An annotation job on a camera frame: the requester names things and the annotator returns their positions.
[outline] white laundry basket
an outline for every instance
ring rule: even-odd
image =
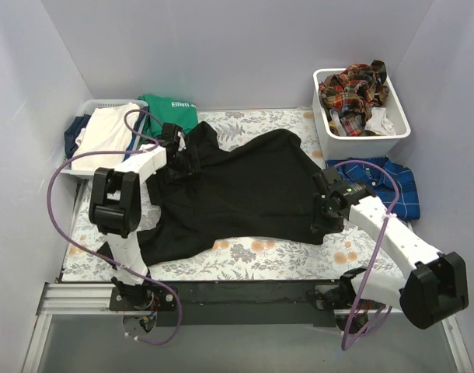
[[[80,107],[76,116],[82,117],[83,115],[86,115],[86,114],[92,115],[94,113],[94,110],[97,108],[116,107],[116,106],[126,105],[128,103],[136,103],[141,109],[145,108],[148,105],[145,101],[142,101],[139,99],[90,99],[89,101],[86,101],[82,105],[82,107]],[[145,117],[138,128],[138,132],[142,133],[142,129],[144,128],[144,123],[145,123]],[[138,148],[139,141],[140,141],[140,138],[134,135],[134,146],[132,149]],[[61,159],[63,159],[62,162],[65,162],[67,160],[66,154],[64,153],[64,147],[63,147]],[[68,165],[68,167],[65,167],[64,169],[62,169],[61,173],[74,175],[81,179],[92,179],[94,176],[94,171],[81,171],[81,170],[71,169],[71,165]]]
[[[391,79],[387,77],[385,85],[389,87],[389,97],[385,101],[387,118],[394,124],[396,136],[336,136],[330,131],[329,121],[319,97],[319,83],[327,76],[339,74],[344,68],[323,68],[315,71],[313,80],[315,91],[313,95],[313,114],[315,115],[316,131],[320,140],[324,159],[374,158],[383,157],[402,138],[410,135],[410,126],[399,103],[398,96],[392,87]]]

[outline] gray floor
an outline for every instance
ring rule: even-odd
[[[161,339],[168,328],[149,336]],[[348,352],[335,329],[303,325],[183,326],[167,346],[124,336],[116,315],[55,315],[39,372],[452,372],[441,324],[418,330],[391,315]]]

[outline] navy blue cloth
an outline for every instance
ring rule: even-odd
[[[149,106],[143,107],[142,109],[148,111]],[[138,114],[138,119],[135,122],[134,130],[136,131],[139,130],[145,116],[146,116],[145,113]],[[70,159],[77,151],[78,145],[76,144],[76,138],[80,134],[80,131],[83,128],[87,127],[90,117],[91,116],[88,114],[85,114],[83,117],[75,117],[71,126],[69,126],[69,128],[64,133],[64,153],[66,154],[67,159]],[[131,141],[130,141],[130,144],[128,145],[127,150],[132,150],[134,148],[134,143],[135,143],[136,138],[137,136],[135,135],[131,137]],[[130,154],[125,155],[125,159],[128,159],[129,157],[130,157]]]
[[[375,165],[382,167],[389,173],[389,175],[391,175],[396,184],[398,184],[400,192],[399,200],[392,210],[398,218],[404,221],[420,218],[420,204],[418,201],[418,193],[416,192],[415,178],[410,169],[392,163],[387,157],[360,160],[374,163]],[[326,166],[332,167],[339,162],[342,161],[329,160],[326,161]],[[366,183],[374,190],[374,192],[376,192],[377,196],[382,200],[386,207],[391,204],[396,196],[396,192],[394,191],[391,182],[387,179],[387,176],[377,169],[368,168],[364,165],[349,164],[341,166],[338,170],[345,180],[355,183],[357,181]]]

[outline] blue plaid shirt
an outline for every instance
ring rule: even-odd
[[[382,167],[392,176],[399,187],[399,200],[392,210],[398,215],[398,218],[404,221],[420,218],[420,204],[418,202],[418,193],[416,192],[415,178],[410,169],[392,163],[389,158],[369,158],[360,159],[374,163]],[[342,161],[326,161],[327,167],[332,167]],[[394,199],[396,192],[392,188],[391,182],[387,177],[377,169],[371,169],[364,165],[349,164],[338,168],[340,175],[345,180],[352,182],[362,181],[376,192],[386,207]]]

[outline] wall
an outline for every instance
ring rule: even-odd
[[[20,371],[45,281],[65,243],[47,217],[47,181],[62,133],[91,97],[40,0],[0,1],[0,372]],[[54,200],[69,226],[74,186]]]
[[[432,0],[43,0],[96,98],[311,105],[318,68],[401,60]]]
[[[415,172],[416,233],[467,263],[458,322],[474,365],[474,1],[436,0],[393,78],[413,130],[393,157]]]

